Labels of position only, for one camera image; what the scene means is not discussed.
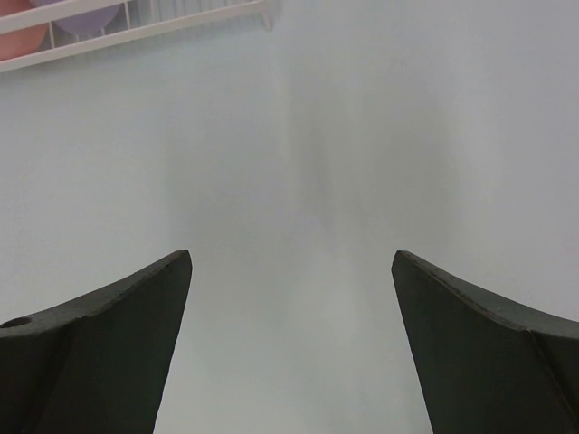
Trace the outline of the small purple cup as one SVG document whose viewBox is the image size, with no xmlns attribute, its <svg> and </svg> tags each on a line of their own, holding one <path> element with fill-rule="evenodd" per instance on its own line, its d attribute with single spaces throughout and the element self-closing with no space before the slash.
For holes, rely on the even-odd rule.
<svg viewBox="0 0 579 434">
<path fill-rule="evenodd" d="M 94 9 L 83 14 L 76 14 L 47 24 L 73 35 L 87 35 L 102 31 L 110 24 L 119 12 L 120 4 Z"/>
</svg>

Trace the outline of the pink cup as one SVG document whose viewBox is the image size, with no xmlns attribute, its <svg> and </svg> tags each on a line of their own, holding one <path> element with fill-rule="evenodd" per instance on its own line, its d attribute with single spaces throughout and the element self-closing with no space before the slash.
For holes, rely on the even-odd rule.
<svg viewBox="0 0 579 434">
<path fill-rule="evenodd" d="M 37 51 L 48 30 L 49 24 L 38 24 L 10 33 L 2 33 L 0 61 L 11 60 Z"/>
</svg>

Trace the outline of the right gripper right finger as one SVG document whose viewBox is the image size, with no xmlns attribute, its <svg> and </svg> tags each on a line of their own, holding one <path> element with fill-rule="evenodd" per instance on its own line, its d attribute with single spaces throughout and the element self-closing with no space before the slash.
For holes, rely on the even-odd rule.
<svg viewBox="0 0 579 434">
<path fill-rule="evenodd" d="M 578 431 L 578 324 L 399 250 L 392 275 L 435 433 Z"/>
</svg>

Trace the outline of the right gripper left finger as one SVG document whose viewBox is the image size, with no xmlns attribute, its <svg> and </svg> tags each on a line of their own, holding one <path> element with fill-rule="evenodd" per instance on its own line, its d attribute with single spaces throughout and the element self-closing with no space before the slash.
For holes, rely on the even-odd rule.
<svg viewBox="0 0 579 434">
<path fill-rule="evenodd" d="M 151 433 L 192 277 L 177 250 L 1 325 L 1 431 Z"/>
</svg>

